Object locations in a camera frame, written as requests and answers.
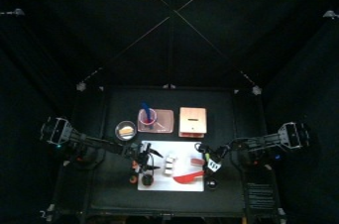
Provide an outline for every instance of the bowl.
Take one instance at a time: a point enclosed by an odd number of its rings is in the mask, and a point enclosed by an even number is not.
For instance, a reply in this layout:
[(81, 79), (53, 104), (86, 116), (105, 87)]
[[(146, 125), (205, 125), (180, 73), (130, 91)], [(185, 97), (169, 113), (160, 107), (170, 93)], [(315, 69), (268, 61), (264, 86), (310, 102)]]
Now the bowl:
[(114, 135), (120, 141), (129, 141), (136, 134), (136, 126), (130, 121), (121, 121), (114, 127)]

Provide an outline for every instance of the table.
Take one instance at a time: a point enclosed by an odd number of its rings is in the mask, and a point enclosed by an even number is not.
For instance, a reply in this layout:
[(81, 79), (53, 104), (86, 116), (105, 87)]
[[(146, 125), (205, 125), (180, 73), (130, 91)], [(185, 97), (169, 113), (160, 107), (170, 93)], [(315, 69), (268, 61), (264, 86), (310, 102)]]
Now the table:
[[(234, 137), (265, 133), (258, 96), (246, 89), (110, 87), (104, 92), (82, 92), (74, 107), (73, 127), (93, 137), (113, 139), (113, 129), (120, 121), (136, 123), (141, 102), (150, 108), (172, 110), (174, 126), (169, 134), (137, 133), (136, 143), (185, 140), (178, 137), (180, 107), (206, 109), (206, 134), (198, 140), (212, 149)], [(130, 161), (105, 153), (104, 161), (92, 171), (64, 168), (54, 201), (61, 212), (62, 209), (81, 212), (82, 219), (96, 214), (241, 217), (244, 188), (241, 173), (232, 164), (234, 160), (232, 155), (222, 160), (216, 173), (216, 190), (138, 191), (136, 185), (128, 183)]]

